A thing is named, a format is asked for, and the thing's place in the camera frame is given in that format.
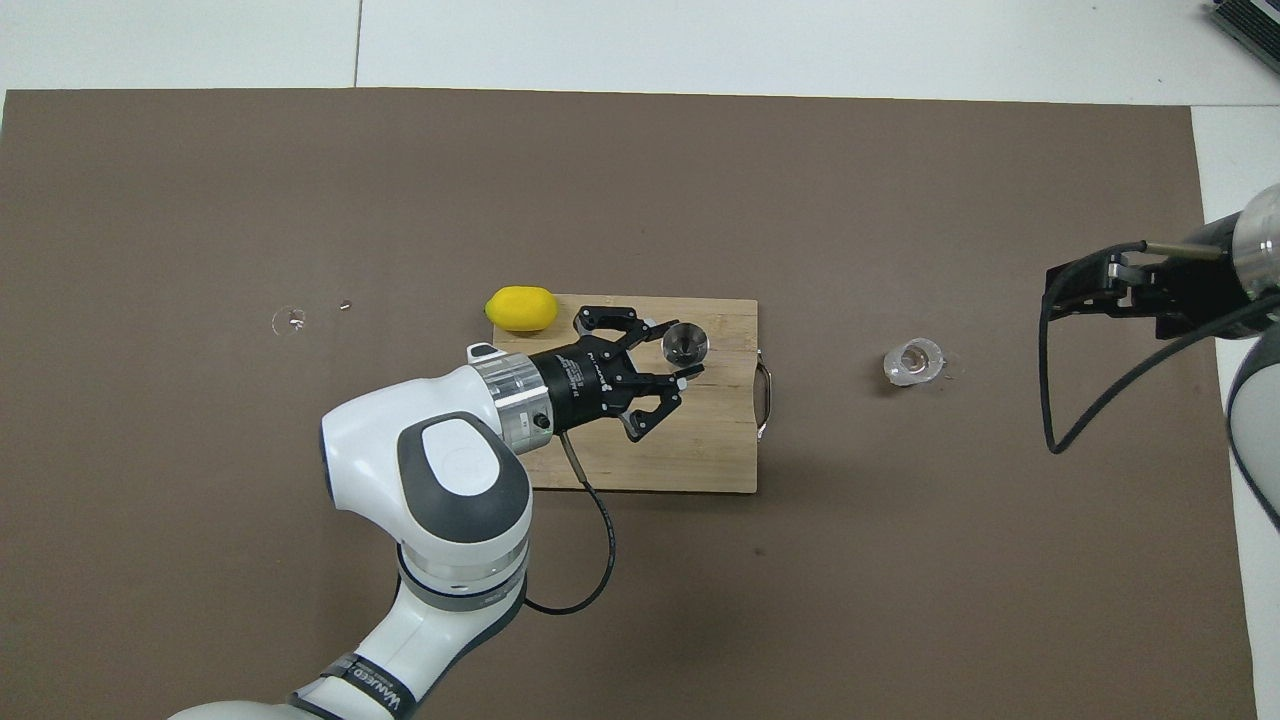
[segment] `metal handle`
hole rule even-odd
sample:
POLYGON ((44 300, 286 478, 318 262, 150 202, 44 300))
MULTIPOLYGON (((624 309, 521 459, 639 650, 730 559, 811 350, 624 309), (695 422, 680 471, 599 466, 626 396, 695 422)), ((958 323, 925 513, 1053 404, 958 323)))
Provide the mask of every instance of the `metal handle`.
POLYGON ((764 351, 755 348, 755 372, 764 374, 764 418, 755 425, 755 442, 764 438, 764 428, 769 425, 769 413, 773 411, 773 373, 764 365, 764 351))

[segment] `water droplet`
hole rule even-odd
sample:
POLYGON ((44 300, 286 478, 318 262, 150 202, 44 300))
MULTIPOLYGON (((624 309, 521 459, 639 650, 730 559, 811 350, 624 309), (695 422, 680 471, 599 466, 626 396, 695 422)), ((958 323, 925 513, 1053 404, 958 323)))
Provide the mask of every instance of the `water droplet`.
POLYGON ((294 307, 293 305, 285 305, 275 311, 271 316, 271 332, 284 337, 293 334, 302 329, 302 325, 307 323, 307 314, 302 307, 294 307))

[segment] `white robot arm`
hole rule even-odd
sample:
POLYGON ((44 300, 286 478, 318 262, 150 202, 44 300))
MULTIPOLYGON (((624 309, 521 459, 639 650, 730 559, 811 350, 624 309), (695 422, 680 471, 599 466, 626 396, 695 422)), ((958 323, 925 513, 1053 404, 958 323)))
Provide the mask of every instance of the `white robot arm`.
POLYGON ((532 487, 516 457, 584 423, 620 418, 636 442, 675 407, 686 378, 637 373, 628 351, 677 320, 631 307, 579 310, 573 345, 534 356, 480 343, 467 365, 351 400, 321 421, 329 495, 398 544, 387 618, 287 705, 216 702, 173 720, 407 720, 445 671, 500 632, 525 601, 532 487), (616 341, 591 334, 622 331, 616 341), (658 395, 653 411, 628 410, 658 395))

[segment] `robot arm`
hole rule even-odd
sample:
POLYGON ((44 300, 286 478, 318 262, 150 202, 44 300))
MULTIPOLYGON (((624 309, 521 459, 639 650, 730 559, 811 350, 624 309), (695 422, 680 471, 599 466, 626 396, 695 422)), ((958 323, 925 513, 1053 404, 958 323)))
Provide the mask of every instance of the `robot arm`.
POLYGON ((1041 406, 1051 452, 1062 452, 1130 382, 1179 350, 1210 336, 1261 334, 1228 400, 1228 436, 1254 497, 1280 529, 1280 184, 1243 210, 1208 223, 1180 243, 1138 242, 1087 255, 1048 270, 1041 306, 1041 406), (1135 265, 1126 252, 1165 255, 1135 265), (1048 323, 1069 315, 1155 318, 1167 346, 1105 392, 1059 442, 1048 397, 1048 323))
POLYGON ((599 418, 636 442, 680 404, 694 365, 637 373, 628 351, 677 320, 582 307, 580 338, 532 356, 480 343, 467 365, 351 400, 324 416, 329 495, 398 544, 387 618, 285 706, 220 702, 173 720, 407 720, 463 655, 500 632, 525 600, 532 487, 517 455, 599 418), (623 336, 607 341, 596 328, 623 336), (628 410, 659 395, 657 410, 628 410))

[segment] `wooden cutting board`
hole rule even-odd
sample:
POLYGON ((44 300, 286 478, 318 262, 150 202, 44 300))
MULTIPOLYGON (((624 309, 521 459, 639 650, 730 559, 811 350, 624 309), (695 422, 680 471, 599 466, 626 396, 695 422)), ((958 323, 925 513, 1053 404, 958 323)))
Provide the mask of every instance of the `wooden cutting board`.
MULTIPOLYGON (((680 319, 707 331, 707 370, 689 382, 682 402, 640 442, 627 439, 620 420, 602 419, 571 432, 573 450, 591 484, 602 489, 673 492, 755 492, 755 407, 753 402, 758 345, 755 300, 701 297, 634 297, 558 295, 556 322, 536 333, 494 328, 494 346, 531 355, 577 340, 572 320, 582 305, 635 307, 658 323, 680 319)), ((599 332, 602 337, 611 333, 599 332)), ((636 369, 669 373, 662 343, 631 351, 636 369)), ((644 410, 655 398, 632 405, 644 410)), ((581 487, 558 442, 521 456, 536 488, 581 487)))

